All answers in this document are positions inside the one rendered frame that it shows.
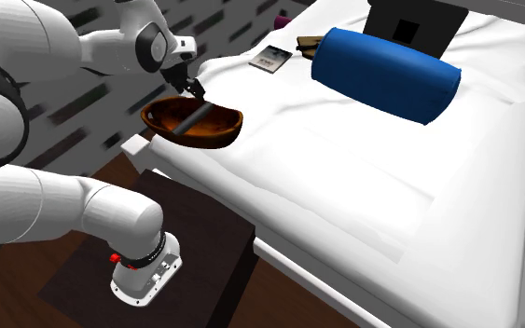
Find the brown wooden bowl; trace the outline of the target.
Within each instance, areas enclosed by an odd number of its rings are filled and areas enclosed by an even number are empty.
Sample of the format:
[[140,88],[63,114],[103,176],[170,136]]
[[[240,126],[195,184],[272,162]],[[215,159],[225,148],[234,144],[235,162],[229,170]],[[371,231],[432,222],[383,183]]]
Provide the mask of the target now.
[[141,112],[141,119],[158,136],[174,144],[202,149],[229,146],[241,131],[243,115],[219,105],[184,134],[173,133],[174,128],[204,104],[205,101],[194,98],[169,97],[147,105]]

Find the white bed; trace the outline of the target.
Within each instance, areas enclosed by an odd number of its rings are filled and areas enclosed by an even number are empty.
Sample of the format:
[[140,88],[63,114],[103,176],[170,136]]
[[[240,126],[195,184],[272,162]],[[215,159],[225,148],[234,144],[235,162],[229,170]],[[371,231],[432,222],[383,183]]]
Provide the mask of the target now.
[[356,323],[525,328],[525,0],[449,1],[469,9],[444,55],[463,81],[429,125],[244,52],[198,72],[244,115],[232,145],[123,151],[251,222],[258,255]]

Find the grey rod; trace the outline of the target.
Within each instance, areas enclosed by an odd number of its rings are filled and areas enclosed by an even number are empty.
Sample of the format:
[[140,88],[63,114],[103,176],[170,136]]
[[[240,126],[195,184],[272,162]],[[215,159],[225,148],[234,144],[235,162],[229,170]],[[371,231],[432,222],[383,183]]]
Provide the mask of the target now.
[[185,118],[180,122],[173,130],[172,133],[175,135],[183,135],[199,123],[203,118],[205,118],[212,110],[214,105],[211,102],[205,102],[197,110],[195,110],[191,115]]

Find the grey book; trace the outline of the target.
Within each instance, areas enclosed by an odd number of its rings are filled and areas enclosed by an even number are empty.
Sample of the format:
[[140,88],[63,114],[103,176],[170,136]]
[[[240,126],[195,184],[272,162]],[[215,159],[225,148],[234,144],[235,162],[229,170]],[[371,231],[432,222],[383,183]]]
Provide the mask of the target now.
[[266,46],[248,64],[267,73],[274,74],[291,57],[292,53],[289,51],[276,48],[275,46]]

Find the brown flat object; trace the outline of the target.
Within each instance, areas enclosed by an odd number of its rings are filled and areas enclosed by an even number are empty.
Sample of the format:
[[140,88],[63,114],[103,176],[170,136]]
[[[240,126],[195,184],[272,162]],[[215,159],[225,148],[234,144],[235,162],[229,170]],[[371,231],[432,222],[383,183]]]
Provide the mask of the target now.
[[322,39],[321,36],[298,36],[296,50],[300,51],[304,58],[312,60]]

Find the blue bolster pillow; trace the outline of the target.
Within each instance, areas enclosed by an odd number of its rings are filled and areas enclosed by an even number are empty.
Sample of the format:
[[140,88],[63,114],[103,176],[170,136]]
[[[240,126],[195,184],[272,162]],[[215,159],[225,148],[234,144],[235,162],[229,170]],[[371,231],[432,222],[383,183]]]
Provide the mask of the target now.
[[365,105],[427,125],[449,106],[462,70],[368,34],[330,29],[311,61],[311,78]]

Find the black laptop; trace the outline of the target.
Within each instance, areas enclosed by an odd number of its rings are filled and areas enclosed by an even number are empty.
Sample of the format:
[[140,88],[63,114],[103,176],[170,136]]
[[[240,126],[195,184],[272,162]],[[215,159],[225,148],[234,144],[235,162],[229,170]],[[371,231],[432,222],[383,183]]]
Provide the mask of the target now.
[[367,0],[363,33],[440,59],[469,10],[439,0]]

